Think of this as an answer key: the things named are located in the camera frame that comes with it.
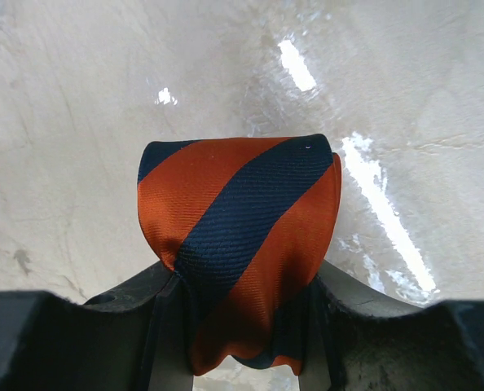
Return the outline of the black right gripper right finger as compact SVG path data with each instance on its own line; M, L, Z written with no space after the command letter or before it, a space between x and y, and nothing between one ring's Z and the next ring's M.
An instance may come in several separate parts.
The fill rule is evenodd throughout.
M302 390L484 390L484 301L420 308L328 262L310 286Z

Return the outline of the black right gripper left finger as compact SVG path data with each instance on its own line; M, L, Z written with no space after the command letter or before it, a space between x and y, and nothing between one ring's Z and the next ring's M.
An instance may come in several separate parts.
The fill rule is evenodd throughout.
M189 390L183 290L156 263L76 304L0 292L0 390Z

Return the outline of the orange navy striped tie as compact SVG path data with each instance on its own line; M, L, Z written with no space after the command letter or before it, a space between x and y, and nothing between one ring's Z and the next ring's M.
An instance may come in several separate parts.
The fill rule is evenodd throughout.
M137 194L144 237L186 291L194 373L230 356L299 375L309 286L341 200L341 160L327 138L151 142Z

